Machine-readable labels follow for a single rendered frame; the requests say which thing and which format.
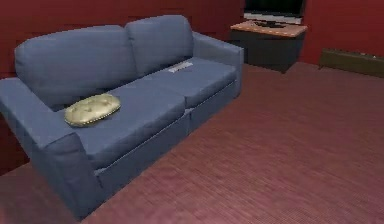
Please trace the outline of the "blue sofa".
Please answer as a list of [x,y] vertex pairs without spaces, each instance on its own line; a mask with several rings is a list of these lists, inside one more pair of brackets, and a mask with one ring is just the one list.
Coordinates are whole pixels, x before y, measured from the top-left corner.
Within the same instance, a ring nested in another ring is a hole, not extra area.
[[[192,66],[171,73],[181,62]],[[32,165],[84,219],[241,92],[244,51],[182,15],[56,32],[15,49],[0,114]],[[119,110],[76,127],[65,109],[99,94]]]

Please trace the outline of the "grey remote control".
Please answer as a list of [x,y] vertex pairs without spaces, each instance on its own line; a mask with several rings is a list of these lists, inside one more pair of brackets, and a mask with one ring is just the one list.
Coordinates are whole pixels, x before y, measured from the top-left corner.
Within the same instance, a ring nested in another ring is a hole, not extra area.
[[171,73],[175,73],[177,71],[180,71],[180,70],[185,69],[187,67],[190,67],[192,65],[193,65],[193,63],[191,63],[191,62],[181,62],[181,63],[176,64],[173,67],[169,68],[168,71]]

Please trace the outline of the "dark cabinet with wooden top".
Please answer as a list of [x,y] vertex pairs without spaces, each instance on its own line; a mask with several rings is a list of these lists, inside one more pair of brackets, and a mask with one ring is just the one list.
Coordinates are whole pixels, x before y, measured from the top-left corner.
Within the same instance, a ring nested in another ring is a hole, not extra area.
[[299,59],[307,27],[248,20],[230,29],[230,42],[244,49],[246,64],[286,73]]

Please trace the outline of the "gold round cushion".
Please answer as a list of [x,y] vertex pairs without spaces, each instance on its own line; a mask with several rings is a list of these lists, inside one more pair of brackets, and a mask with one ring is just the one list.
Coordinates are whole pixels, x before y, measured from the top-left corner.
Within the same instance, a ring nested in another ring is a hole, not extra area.
[[120,107],[121,103],[117,97],[107,93],[99,94],[66,108],[64,119],[71,126],[87,126],[108,117]]

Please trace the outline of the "black television set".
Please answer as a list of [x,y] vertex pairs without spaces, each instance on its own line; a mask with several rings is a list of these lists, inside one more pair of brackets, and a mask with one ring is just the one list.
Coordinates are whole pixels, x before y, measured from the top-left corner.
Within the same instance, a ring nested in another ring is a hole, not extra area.
[[300,25],[306,0],[244,0],[244,18],[257,25],[282,28]]

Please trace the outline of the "dark olive low bench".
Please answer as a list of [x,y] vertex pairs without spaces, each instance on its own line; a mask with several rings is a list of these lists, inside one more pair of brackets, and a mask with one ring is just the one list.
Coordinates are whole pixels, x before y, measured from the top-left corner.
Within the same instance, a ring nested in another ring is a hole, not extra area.
[[318,66],[384,78],[384,56],[323,48]]

